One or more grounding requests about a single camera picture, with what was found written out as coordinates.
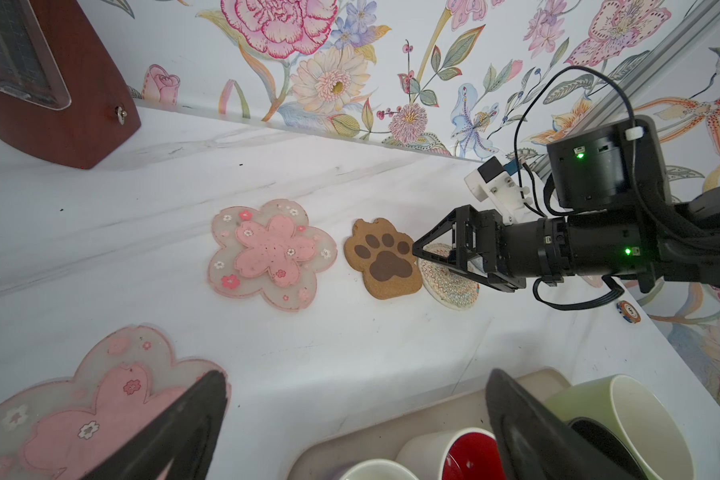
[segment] brown paw coaster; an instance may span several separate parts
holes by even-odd
[[[422,274],[411,253],[413,240],[385,218],[372,224],[357,220],[344,244],[347,263],[362,272],[365,288],[380,300],[416,293]]]

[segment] mug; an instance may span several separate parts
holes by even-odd
[[[557,418],[589,418],[624,444],[650,480],[695,480],[688,444],[658,398],[626,375],[580,383],[544,402]]]
[[[396,461],[420,480],[505,480],[496,438],[482,428],[415,437]]]
[[[360,462],[335,478],[336,480],[418,480],[406,467],[384,458]]]

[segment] white marble tabletop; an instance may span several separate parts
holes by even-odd
[[[669,409],[697,477],[720,478],[720,409],[645,313],[632,325],[613,306],[558,312],[530,289],[482,289],[466,312],[425,289],[380,301],[341,248],[302,312],[225,298],[206,282],[218,250],[210,222],[222,208],[288,198],[339,245],[355,219],[380,216],[416,239],[456,206],[490,208],[462,180],[476,164],[139,112],[142,128],[89,171],[0,142],[0,402],[71,376],[123,326],[156,326],[179,358],[229,374],[209,478],[281,479],[311,444],[480,389],[495,367],[515,376],[553,367],[572,383],[626,373]],[[573,278],[542,294],[573,302],[602,293]]]

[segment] metronome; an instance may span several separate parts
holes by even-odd
[[[0,0],[0,139],[92,168],[141,126],[77,0]]]

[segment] wall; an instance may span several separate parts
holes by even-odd
[[[80,4],[135,96],[479,159],[511,149],[555,72],[585,64],[622,78],[693,0]],[[564,136],[602,87],[581,72],[555,82],[520,132],[521,157]]]
[[[632,99],[662,138],[672,196],[689,201],[720,185],[720,24]],[[720,404],[720,290],[699,283],[630,289]]]

